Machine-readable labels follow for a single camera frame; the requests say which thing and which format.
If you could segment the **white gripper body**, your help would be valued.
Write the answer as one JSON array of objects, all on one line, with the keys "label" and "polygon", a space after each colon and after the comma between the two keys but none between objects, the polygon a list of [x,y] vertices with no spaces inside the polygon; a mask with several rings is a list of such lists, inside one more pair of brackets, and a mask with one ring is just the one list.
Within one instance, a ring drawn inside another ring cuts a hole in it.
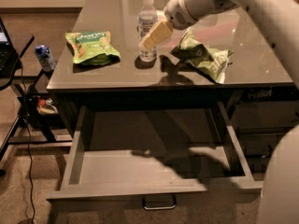
[{"label": "white gripper body", "polygon": [[176,30],[184,30],[198,22],[197,6],[198,0],[170,0],[164,8],[164,15]]}]

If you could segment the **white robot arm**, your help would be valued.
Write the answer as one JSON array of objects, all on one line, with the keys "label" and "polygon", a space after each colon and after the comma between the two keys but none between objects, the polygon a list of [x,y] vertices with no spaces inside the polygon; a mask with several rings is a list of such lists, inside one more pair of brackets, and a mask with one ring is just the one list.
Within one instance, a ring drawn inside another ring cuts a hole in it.
[{"label": "white robot arm", "polygon": [[[151,49],[174,30],[235,7],[246,12],[261,34],[251,45],[265,45],[299,88],[299,5],[293,0],[170,0],[165,20],[149,30],[139,47]],[[299,125],[283,135],[270,158],[257,224],[299,224]]]}]

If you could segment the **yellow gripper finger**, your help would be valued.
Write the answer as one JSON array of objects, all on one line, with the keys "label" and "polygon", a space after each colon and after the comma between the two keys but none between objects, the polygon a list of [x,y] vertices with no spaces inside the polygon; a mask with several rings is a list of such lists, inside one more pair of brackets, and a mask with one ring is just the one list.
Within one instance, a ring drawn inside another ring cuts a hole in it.
[{"label": "yellow gripper finger", "polygon": [[157,21],[149,32],[139,42],[139,48],[142,51],[153,49],[156,45],[164,42],[173,34],[173,25],[171,21]]}]

